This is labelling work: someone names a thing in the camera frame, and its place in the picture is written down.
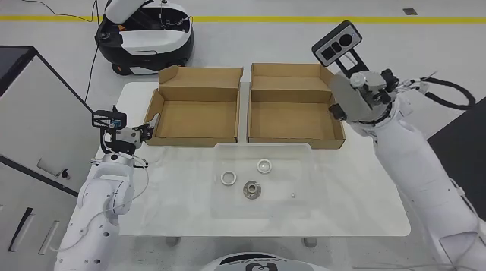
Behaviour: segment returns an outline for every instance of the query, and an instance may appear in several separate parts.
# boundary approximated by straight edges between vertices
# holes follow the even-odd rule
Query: open cardboard box
[[[213,147],[238,140],[243,68],[180,68],[159,72],[145,122],[160,113],[152,146]]]
[[[339,149],[342,124],[327,111],[333,77],[322,65],[254,63],[248,100],[249,143],[309,143]]]

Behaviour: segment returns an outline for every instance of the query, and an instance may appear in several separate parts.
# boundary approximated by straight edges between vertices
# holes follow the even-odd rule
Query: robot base
[[[169,3],[161,7],[148,1],[123,24],[105,16],[99,29],[99,50],[113,71],[124,76],[185,66],[193,46],[191,20],[181,6]]]

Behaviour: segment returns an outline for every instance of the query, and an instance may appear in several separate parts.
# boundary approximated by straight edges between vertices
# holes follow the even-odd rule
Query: metal ring
[[[272,171],[272,163],[268,159],[260,159],[257,162],[257,170],[261,174],[268,174]]]
[[[233,175],[233,180],[232,180],[232,181],[230,181],[230,182],[225,181],[225,180],[224,180],[224,176],[225,176],[226,174],[231,174],[231,175]],[[235,184],[235,182],[236,182],[236,174],[235,174],[233,171],[226,171],[226,172],[224,172],[224,173],[222,173],[222,174],[221,174],[221,183],[222,183],[222,184],[224,184],[224,185],[226,185],[226,186],[230,186],[230,185],[234,185],[234,184]]]

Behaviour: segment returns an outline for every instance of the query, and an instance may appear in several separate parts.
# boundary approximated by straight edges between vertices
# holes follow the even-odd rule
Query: white robot body
[[[399,119],[399,104],[390,118],[375,127],[357,124],[373,137],[375,153],[390,178],[409,201],[421,224],[426,228],[424,239],[438,263],[467,266],[485,270],[486,247],[481,244],[480,256],[462,254],[476,239],[478,218],[461,198],[462,189],[451,182],[434,151],[420,131]]]

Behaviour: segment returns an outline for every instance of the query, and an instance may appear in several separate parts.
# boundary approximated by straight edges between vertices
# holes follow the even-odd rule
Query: transparent tray
[[[257,170],[262,159],[270,160],[268,174]],[[226,186],[221,175],[236,174]],[[211,216],[215,219],[308,218],[315,206],[315,164],[307,143],[219,143],[214,147]],[[261,193],[248,199],[244,186],[256,181]]]

